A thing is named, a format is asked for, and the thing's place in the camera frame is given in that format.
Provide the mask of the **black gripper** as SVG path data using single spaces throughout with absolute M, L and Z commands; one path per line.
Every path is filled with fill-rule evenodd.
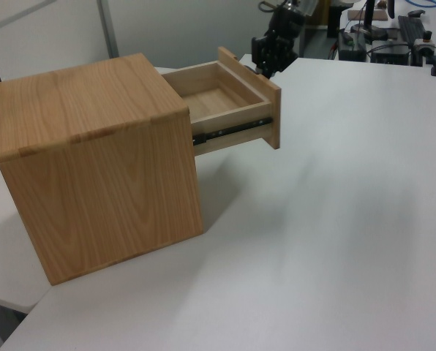
M 305 15 L 295 7 L 278 7 L 274 10 L 265 34 L 253 37 L 251 41 L 256 73 L 267 73 L 267 78 L 271 79 L 298 58 L 294 44 L 304 23 Z

